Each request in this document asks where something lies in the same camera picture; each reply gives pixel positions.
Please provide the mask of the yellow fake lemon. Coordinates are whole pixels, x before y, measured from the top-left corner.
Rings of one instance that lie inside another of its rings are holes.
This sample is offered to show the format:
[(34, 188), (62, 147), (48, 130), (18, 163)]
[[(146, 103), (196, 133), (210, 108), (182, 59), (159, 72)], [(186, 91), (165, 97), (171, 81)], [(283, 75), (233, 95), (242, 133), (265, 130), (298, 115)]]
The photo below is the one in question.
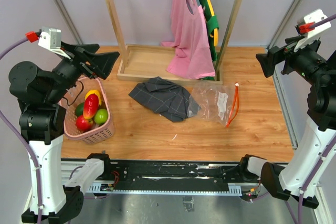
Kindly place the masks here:
[(94, 89), (91, 89), (89, 90), (86, 95), (85, 95), (85, 99), (88, 98), (89, 95), (91, 94), (95, 94), (97, 97), (98, 97), (98, 100), (99, 100), (99, 105), (102, 105), (102, 100), (101, 100), (101, 94), (100, 94), (100, 91), (98, 90), (94, 90)]

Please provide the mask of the red yellow fake mango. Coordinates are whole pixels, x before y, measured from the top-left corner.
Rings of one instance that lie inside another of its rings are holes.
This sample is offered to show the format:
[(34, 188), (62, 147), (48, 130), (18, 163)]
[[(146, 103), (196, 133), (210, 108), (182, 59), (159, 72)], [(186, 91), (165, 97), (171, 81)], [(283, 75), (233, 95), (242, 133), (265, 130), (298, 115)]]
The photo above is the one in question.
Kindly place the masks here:
[(83, 117), (87, 120), (92, 119), (96, 114), (99, 107), (99, 97), (96, 94), (90, 94), (85, 99), (85, 104), (83, 107)]

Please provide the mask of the dark green fake lime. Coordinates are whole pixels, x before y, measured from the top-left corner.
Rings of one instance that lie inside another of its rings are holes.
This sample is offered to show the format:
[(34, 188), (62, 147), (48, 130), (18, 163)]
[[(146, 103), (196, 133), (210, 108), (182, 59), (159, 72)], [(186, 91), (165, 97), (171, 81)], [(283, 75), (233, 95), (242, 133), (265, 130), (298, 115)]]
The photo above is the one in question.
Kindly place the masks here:
[(83, 114), (83, 108), (84, 108), (85, 103), (80, 103), (79, 105), (76, 106), (75, 108), (75, 115), (77, 117), (81, 116)]

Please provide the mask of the green fake apple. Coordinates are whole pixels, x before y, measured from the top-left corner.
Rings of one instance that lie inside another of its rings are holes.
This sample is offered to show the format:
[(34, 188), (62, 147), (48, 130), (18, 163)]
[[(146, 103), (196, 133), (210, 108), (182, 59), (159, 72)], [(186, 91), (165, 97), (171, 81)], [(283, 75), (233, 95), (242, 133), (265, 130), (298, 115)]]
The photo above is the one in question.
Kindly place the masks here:
[(108, 120), (108, 111), (107, 109), (98, 109), (93, 120), (97, 125), (103, 125)]

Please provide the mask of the red fake apple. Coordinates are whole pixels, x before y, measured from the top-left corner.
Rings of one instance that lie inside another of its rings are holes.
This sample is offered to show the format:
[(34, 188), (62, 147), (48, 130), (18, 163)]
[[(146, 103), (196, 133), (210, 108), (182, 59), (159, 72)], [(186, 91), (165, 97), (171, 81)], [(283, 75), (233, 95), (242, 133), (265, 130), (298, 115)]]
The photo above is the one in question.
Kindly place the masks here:
[(80, 131), (88, 131), (93, 127), (94, 121), (92, 119), (85, 119), (83, 115), (77, 117), (75, 125)]

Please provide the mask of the clear zip top bag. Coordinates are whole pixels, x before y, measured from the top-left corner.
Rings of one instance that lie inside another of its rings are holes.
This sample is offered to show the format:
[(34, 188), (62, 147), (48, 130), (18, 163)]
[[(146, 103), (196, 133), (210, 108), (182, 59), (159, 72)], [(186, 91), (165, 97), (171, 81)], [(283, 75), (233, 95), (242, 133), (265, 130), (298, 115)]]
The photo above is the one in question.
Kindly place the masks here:
[(239, 83), (224, 86), (208, 81), (192, 90), (187, 116), (229, 127), (239, 111)]

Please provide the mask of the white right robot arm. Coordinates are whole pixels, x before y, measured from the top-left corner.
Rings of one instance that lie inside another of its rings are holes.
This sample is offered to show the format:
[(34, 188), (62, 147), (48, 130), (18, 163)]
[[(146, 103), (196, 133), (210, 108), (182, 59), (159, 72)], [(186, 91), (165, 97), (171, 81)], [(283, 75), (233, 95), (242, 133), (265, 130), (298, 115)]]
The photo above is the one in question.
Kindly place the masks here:
[(265, 77), (271, 77), (275, 66), (283, 62), (282, 74), (296, 72), (310, 84), (308, 118), (295, 154), (285, 167), (245, 155), (239, 163), (238, 177), (244, 182), (258, 177), (274, 198), (293, 197), (300, 205), (316, 209), (317, 183), (335, 155), (335, 54), (329, 59), (320, 56), (319, 39), (297, 49), (303, 40), (303, 35), (290, 37), (283, 47), (274, 46), (266, 54), (256, 55)]

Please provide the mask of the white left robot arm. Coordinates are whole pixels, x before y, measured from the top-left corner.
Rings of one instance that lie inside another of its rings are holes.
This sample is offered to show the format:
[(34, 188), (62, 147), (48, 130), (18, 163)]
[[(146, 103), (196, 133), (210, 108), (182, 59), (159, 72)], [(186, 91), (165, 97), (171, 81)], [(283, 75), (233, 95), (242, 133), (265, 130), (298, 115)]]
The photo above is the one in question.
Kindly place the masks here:
[(21, 115), (14, 130), (26, 147), (31, 170), (31, 205), (22, 214), (24, 223), (66, 223), (77, 217), (85, 193), (97, 179), (108, 179), (112, 166), (107, 154), (93, 153), (72, 178), (61, 180), (61, 147), (66, 109), (60, 100), (81, 76), (106, 79), (119, 53), (98, 53), (99, 45), (60, 46), (64, 56), (52, 70), (22, 61), (12, 67), (9, 91), (17, 98)]

